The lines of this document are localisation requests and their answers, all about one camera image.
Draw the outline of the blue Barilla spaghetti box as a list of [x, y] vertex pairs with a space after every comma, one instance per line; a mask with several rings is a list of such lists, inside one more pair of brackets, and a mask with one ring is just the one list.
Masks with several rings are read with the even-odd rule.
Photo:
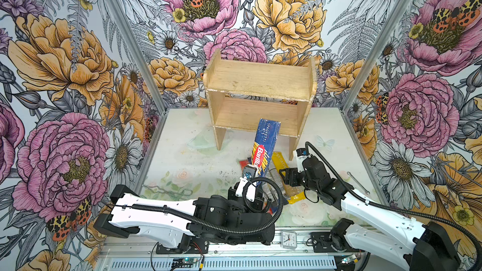
[[265, 177], [277, 142], [281, 123], [260, 119], [252, 148], [252, 165], [256, 168], [254, 177]]

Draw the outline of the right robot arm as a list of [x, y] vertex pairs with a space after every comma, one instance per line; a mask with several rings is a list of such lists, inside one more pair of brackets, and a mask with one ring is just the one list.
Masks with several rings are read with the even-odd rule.
[[388, 260], [404, 270], [458, 270], [461, 259], [445, 229], [435, 222], [423, 224], [406, 213], [377, 206], [346, 181], [331, 176], [324, 162], [296, 150], [297, 166], [279, 171], [284, 184], [316, 193], [324, 204], [372, 227], [367, 230], [347, 218], [340, 219], [313, 246], [337, 252], [362, 250]]

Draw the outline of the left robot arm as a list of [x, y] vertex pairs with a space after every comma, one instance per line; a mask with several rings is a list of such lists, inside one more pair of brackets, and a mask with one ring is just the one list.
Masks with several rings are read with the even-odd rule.
[[108, 237], [147, 237], [186, 252], [197, 242], [270, 245], [284, 205], [282, 188], [270, 178], [243, 174], [228, 196], [186, 201], [142, 198], [125, 185], [110, 196], [112, 209], [94, 222]]

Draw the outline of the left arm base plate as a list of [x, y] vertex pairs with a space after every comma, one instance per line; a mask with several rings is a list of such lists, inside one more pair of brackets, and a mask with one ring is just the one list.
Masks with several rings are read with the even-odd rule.
[[209, 243], [198, 237], [192, 237], [183, 235], [181, 242], [175, 248], [164, 247], [159, 244], [156, 247], [155, 253], [158, 255], [174, 255], [174, 254], [207, 254], [209, 249]]

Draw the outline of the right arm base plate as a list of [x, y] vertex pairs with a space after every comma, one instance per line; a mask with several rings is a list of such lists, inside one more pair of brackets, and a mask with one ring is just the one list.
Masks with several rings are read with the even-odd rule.
[[342, 238], [332, 238], [330, 232], [311, 232], [307, 244], [314, 253], [359, 253], [361, 250], [349, 246]]

